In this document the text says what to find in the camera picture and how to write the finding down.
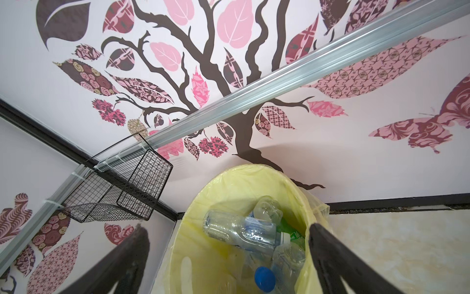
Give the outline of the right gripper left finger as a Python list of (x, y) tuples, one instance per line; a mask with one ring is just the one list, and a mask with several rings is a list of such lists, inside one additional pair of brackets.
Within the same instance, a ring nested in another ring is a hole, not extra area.
[(137, 225), (120, 245), (109, 252), (64, 294), (136, 294), (146, 268), (150, 242), (148, 231)]

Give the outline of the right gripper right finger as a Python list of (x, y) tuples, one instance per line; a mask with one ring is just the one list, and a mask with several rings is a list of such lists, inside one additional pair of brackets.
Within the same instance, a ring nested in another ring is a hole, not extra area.
[(356, 294), (400, 294), (321, 224), (309, 228), (308, 245), (325, 294), (345, 294), (348, 285)]

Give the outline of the green bottle yellow cap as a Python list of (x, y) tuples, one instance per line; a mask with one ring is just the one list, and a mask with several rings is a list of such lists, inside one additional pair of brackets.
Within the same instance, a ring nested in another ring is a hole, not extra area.
[(303, 250), (306, 249), (306, 239), (305, 237), (297, 231), (293, 226), (291, 226), (285, 218), (282, 218), (279, 225), (280, 231), (283, 233), (288, 233), (290, 236), (290, 241), (297, 244)]

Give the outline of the clear bottle light blue label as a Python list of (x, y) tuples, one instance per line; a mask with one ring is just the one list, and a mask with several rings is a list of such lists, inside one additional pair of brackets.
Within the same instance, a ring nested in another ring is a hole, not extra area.
[(249, 217), (280, 225), (283, 219), (283, 211), (278, 201), (270, 196), (264, 196), (260, 198)]

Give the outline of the clear bottle purple cap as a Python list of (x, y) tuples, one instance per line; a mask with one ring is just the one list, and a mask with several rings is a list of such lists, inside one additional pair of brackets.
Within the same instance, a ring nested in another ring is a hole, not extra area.
[(281, 232), (274, 223), (217, 210), (206, 213), (203, 231), (228, 245), (266, 255), (291, 242), (290, 235)]

